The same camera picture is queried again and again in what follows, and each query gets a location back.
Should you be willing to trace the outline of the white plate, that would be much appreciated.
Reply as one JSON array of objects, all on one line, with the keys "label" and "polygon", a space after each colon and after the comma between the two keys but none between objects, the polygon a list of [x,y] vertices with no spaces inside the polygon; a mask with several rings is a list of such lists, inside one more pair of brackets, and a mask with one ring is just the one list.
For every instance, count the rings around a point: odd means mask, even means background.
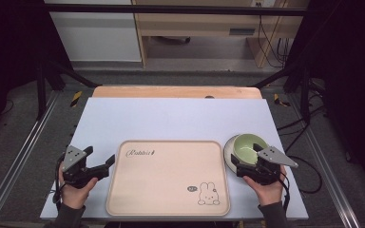
[{"label": "white plate", "polygon": [[233,165],[233,163],[230,161],[230,155],[233,154],[235,155],[237,158],[238,156],[235,154],[235,150],[234,150],[234,142],[235,139],[237,138],[237,136],[233,136],[232,138],[230,138],[226,144],[224,145],[223,148],[223,157],[224,157],[224,161],[227,165],[227,167],[233,172],[233,173],[237,173],[237,169],[236,167]]}]

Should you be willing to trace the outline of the person's left hand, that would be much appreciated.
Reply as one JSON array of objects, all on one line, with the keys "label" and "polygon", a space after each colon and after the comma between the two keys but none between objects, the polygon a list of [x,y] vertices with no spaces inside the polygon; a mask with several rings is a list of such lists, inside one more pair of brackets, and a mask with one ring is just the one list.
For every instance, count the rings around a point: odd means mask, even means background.
[{"label": "person's left hand", "polygon": [[62,203],[72,209],[81,209],[85,205],[89,192],[97,182],[97,178],[92,178],[83,188],[75,188],[60,179],[60,183],[63,185],[61,190]]}]

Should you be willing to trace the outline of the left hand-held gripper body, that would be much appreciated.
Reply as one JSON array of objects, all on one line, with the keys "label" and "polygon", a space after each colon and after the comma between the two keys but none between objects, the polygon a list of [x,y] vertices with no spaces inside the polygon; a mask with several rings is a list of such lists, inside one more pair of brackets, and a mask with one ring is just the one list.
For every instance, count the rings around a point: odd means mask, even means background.
[{"label": "left hand-held gripper body", "polygon": [[75,188],[83,188],[92,179],[99,181],[108,176],[108,168],[104,165],[95,167],[86,166],[86,158],[83,150],[70,145],[63,159],[62,172],[64,181]]}]

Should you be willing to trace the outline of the beige tray with rabbit print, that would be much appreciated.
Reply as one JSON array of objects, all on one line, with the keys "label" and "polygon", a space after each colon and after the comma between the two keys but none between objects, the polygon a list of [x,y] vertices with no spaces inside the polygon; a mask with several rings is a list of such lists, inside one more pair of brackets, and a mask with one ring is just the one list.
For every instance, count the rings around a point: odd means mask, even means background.
[{"label": "beige tray with rabbit print", "polygon": [[221,146],[212,141],[126,141],[107,212],[114,217],[222,217],[230,199]]}]

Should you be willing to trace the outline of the dark curtain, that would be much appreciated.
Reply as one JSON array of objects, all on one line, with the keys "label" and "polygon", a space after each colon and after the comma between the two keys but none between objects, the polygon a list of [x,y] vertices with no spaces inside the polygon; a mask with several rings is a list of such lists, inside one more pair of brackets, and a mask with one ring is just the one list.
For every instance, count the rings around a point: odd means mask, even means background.
[{"label": "dark curtain", "polygon": [[325,83],[324,102],[343,145],[365,172],[365,0],[310,0],[290,52],[300,58],[319,27],[307,59],[310,76]]},{"label": "dark curtain", "polygon": [[0,0],[0,115],[6,107],[10,90],[32,82],[37,67],[54,89],[65,82],[53,61],[71,68],[64,45],[49,12],[42,9],[44,0]]}]

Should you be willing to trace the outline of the white table board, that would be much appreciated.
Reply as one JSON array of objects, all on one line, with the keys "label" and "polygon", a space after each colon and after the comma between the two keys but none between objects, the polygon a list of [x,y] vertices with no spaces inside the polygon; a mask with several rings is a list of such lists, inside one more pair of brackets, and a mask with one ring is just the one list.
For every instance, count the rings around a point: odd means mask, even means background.
[{"label": "white table board", "polygon": [[126,141],[212,141],[223,148],[233,136],[250,133],[268,145],[281,149],[268,103],[263,99],[169,99],[169,98],[91,98],[77,125],[72,146],[93,147],[86,163],[95,166],[111,155],[115,162],[109,176],[89,193],[86,219],[119,221],[240,220],[258,219],[255,192],[226,165],[225,174],[230,210],[222,217],[114,217],[106,201],[119,147]]}]

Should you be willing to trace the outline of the black frame strut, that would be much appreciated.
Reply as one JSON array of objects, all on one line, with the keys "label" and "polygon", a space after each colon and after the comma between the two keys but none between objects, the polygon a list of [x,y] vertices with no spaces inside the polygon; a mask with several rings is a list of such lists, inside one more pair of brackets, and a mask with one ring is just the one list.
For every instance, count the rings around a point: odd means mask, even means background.
[{"label": "black frame strut", "polygon": [[48,82],[53,90],[62,90],[66,85],[61,78],[61,74],[66,74],[84,86],[95,88],[100,84],[94,83],[82,75],[76,73],[73,69],[62,66],[52,60],[41,61],[36,67],[37,97],[38,97],[38,114],[37,120],[41,120],[47,112],[47,95],[46,85]]},{"label": "black frame strut", "polygon": [[308,103],[310,72],[307,66],[301,64],[287,65],[284,69],[252,85],[252,87],[261,89],[284,76],[287,76],[283,86],[283,90],[286,93],[292,93],[296,88],[300,88],[299,112],[303,120],[308,124],[311,120],[311,113]]}]

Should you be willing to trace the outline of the wooden desk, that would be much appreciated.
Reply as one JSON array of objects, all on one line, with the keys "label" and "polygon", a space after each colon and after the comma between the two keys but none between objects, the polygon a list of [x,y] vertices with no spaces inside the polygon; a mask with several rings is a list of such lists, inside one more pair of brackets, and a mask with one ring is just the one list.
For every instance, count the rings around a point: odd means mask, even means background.
[{"label": "wooden desk", "polygon": [[[253,0],[131,0],[134,5],[252,7]],[[274,8],[305,10],[310,0],[276,0]],[[270,60],[273,43],[279,38],[293,39],[298,33],[300,16],[257,16],[220,14],[137,13],[138,34],[145,37],[244,37],[257,67]]]}]

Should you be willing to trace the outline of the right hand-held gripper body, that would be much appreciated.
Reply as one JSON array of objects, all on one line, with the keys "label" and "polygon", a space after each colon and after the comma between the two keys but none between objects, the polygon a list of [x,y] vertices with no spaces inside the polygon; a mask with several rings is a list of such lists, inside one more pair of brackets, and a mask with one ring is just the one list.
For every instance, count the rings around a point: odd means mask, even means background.
[{"label": "right hand-held gripper body", "polygon": [[247,176],[261,185],[269,185],[279,180],[282,165],[298,168],[295,161],[274,146],[266,147],[257,154],[258,161],[255,165],[240,162],[243,168],[237,170],[238,177]]}]

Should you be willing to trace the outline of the aluminium floor rail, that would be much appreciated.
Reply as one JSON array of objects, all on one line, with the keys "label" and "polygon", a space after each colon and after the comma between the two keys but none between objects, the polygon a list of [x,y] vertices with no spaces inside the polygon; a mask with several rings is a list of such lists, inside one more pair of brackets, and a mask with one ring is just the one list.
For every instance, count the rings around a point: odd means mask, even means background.
[{"label": "aluminium floor rail", "polygon": [[16,157],[10,164],[5,177],[0,181],[0,211],[9,197],[10,191],[20,176],[34,145],[37,143],[41,133],[43,132],[59,97],[60,93],[58,91],[52,91],[49,94],[48,101],[43,103],[43,113],[40,114],[33,123],[30,132],[22,142],[22,146],[16,152]]},{"label": "aluminium floor rail", "polygon": [[356,218],[355,212],[348,201],[345,193],[334,174],[328,160],[325,158],[324,153],[317,141],[317,138],[313,132],[312,127],[305,121],[305,114],[300,113],[300,101],[295,95],[289,95],[288,101],[294,109],[297,117],[302,126],[302,131],[291,142],[291,146],[294,146],[296,141],[303,137],[307,142],[307,146],[302,149],[299,154],[301,156],[308,154],[313,157],[315,168],[321,176],[321,183],[330,194],[336,211],[343,223],[344,228],[360,228],[360,223]]}]

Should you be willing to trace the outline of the wooden table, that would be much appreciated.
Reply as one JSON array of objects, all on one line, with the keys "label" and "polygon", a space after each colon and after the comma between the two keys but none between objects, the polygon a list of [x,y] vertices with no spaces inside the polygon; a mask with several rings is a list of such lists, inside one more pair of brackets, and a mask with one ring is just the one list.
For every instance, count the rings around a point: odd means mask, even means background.
[{"label": "wooden table", "polygon": [[94,89],[94,98],[204,98],[261,99],[255,87],[176,86],[176,85],[102,85]]}]

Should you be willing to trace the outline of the yellow black floor tape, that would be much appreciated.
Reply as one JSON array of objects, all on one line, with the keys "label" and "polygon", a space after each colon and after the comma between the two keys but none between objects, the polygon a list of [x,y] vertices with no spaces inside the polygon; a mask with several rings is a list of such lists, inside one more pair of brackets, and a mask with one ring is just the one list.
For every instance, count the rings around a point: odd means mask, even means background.
[{"label": "yellow black floor tape", "polygon": [[274,94],[274,104],[276,105],[282,105],[282,106],[291,106],[289,102],[283,102],[278,94]]},{"label": "yellow black floor tape", "polygon": [[79,101],[79,99],[82,96],[82,93],[83,93],[83,91],[77,91],[77,92],[75,92],[75,94],[74,94],[74,96],[73,96],[73,98],[71,100],[71,103],[69,105],[70,107],[75,107],[78,104],[78,101]]}]

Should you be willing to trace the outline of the green bowl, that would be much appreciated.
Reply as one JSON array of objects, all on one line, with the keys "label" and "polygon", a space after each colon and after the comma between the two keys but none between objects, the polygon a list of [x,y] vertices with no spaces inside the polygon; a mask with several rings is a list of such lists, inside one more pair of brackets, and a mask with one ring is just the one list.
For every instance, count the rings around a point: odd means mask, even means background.
[{"label": "green bowl", "polygon": [[241,162],[250,165],[257,163],[258,154],[253,149],[254,143],[259,144],[263,149],[268,146],[264,139],[254,134],[240,134],[237,136],[234,142],[234,150]]}]

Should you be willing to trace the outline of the white wall socket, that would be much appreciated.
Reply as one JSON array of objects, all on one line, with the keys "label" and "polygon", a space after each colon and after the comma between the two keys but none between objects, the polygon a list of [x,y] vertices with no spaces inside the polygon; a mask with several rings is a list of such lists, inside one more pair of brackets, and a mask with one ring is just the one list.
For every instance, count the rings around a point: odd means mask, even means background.
[{"label": "white wall socket", "polygon": [[253,0],[252,7],[256,8],[273,8],[276,0]]}]

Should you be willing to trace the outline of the white cabinet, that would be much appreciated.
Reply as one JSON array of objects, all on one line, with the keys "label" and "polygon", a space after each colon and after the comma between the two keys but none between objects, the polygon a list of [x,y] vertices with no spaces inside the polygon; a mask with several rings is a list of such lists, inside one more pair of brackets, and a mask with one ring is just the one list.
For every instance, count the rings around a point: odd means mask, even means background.
[{"label": "white cabinet", "polygon": [[140,62],[132,13],[52,12],[72,62]]}]

